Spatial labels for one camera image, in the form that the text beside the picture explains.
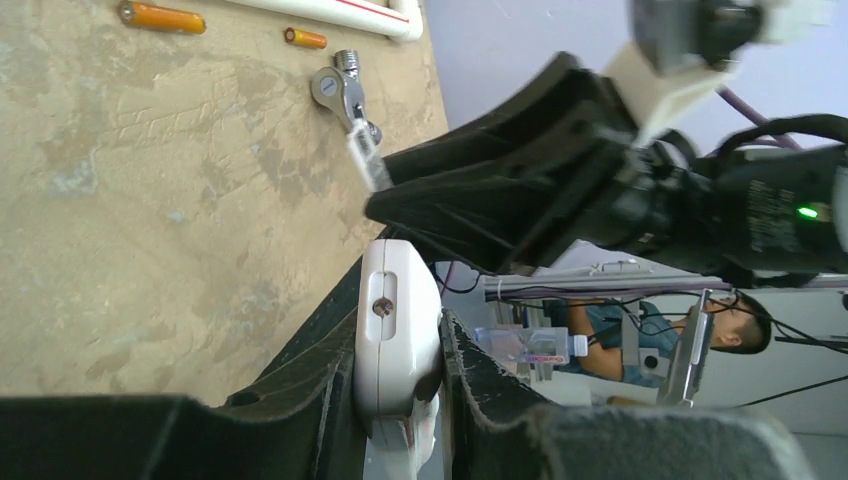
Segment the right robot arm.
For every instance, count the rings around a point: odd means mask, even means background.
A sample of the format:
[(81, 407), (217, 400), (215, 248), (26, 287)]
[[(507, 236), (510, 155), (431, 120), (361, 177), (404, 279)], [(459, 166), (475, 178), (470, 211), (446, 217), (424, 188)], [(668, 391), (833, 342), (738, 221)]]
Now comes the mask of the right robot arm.
[(776, 119), (697, 157), (677, 133), (634, 143), (612, 82), (556, 54), (463, 127), (387, 156), (364, 212), (429, 261), (487, 274), (548, 267), (576, 241), (738, 288), (847, 269), (847, 122)]

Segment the white battery compartment cover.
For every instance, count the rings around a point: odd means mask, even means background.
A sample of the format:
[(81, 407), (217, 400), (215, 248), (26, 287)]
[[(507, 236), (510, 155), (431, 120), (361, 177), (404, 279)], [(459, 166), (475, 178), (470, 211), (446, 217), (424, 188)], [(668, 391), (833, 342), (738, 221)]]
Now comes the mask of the white battery compartment cover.
[(367, 121), (355, 119), (352, 122), (347, 149), (369, 192), (381, 192), (394, 186)]

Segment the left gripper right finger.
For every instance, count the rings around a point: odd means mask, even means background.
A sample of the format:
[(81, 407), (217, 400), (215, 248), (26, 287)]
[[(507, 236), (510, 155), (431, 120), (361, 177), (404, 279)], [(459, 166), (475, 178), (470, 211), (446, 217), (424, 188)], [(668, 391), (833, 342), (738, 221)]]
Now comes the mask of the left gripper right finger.
[(448, 479), (813, 479), (793, 436), (739, 409), (563, 406), (478, 347), (451, 310), (445, 358)]

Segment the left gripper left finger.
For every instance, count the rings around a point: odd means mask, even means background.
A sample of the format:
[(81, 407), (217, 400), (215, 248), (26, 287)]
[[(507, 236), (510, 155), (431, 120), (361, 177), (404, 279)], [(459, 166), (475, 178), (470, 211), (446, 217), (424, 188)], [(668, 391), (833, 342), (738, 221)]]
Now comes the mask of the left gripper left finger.
[(359, 479), (354, 265), (249, 386), (185, 396), (5, 398), (5, 479)]

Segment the white remote control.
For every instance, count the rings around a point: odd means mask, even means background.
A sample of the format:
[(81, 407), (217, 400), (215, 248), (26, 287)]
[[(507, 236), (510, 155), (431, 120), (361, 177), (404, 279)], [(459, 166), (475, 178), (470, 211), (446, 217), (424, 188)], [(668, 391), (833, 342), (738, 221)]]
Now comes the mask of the white remote control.
[(373, 241), (362, 257), (354, 404), (391, 479), (415, 479), (435, 445), (443, 354), (442, 302), (404, 240)]

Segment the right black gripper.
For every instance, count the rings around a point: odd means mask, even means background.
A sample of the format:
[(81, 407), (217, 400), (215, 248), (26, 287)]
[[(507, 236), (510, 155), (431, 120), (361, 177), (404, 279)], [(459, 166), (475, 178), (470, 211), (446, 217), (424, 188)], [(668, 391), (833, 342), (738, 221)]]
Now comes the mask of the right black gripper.
[(677, 129), (632, 146), (612, 82), (567, 52), (481, 117), (391, 154), (368, 218), (432, 260), (547, 267), (576, 240), (647, 259), (720, 259), (709, 182)]

